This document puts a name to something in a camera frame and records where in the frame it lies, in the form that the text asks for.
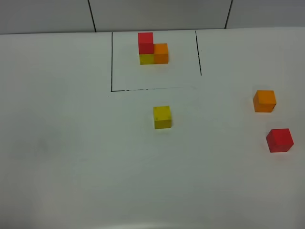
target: marked square area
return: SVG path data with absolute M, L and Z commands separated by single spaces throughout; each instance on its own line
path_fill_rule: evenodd
M 140 65 L 138 32 L 113 33 L 114 91 L 196 85 L 201 75 L 195 31 L 154 31 L 153 42 L 168 44 L 168 64 Z

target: white table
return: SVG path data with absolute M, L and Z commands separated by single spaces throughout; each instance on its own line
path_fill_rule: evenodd
M 184 62 L 169 64 L 185 69 L 146 66 L 142 79 L 126 74 L 122 83 L 116 53 L 129 71 L 139 68 L 132 37 L 113 33 L 112 51 L 111 33 L 0 36 L 0 222 L 33 229 L 300 228 L 305 29 L 197 31 L 202 75 L 194 31 L 156 32 L 170 55 L 177 44 L 189 47 L 187 58 L 173 56 Z M 149 78 L 160 71 L 165 89 Z M 138 90 L 137 79 L 149 90 Z M 257 89 L 275 91 L 272 113 L 254 112 Z M 153 128 L 160 105 L 171 107 L 171 129 Z M 295 145 L 288 153 L 269 153 L 272 128 L 290 128 Z

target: white surface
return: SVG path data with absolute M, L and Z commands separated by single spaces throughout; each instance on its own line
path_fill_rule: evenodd
M 0 34 L 94 32 L 87 0 L 0 0 Z
M 0 36 L 3 227 L 302 228 L 305 30 L 197 35 L 196 87 L 114 93 L 110 33 Z M 256 114 L 264 88 L 278 103 Z M 281 127 L 295 145 L 271 154 Z
M 97 31 L 224 28 L 231 0 L 90 0 Z
M 275 26 L 305 26 L 305 1 L 233 1 L 227 28 Z
M 140 65 L 138 32 L 113 33 L 112 90 L 195 86 L 200 77 L 195 31 L 154 31 L 154 43 L 167 43 L 168 64 Z

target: wooden block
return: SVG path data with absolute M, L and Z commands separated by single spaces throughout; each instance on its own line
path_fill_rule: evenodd
M 255 112 L 272 112 L 275 105 L 275 92 L 258 90 L 253 98 Z
M 140 54 L 140 64 L 154 64 L 153 54 Z
M 266 139 L 271 153 L 287 152 L 294 144 L 289 129 L 273 129 Z
M 157 106 L 153 108 L 154 128 L 164 129 L 172 127 L 170 106 Z
M 154 44 L 154 63 L 168 63 L 167 44 Z
M 140 32 L 138 33 L 139 54 L 153 54 L 153 33 Z

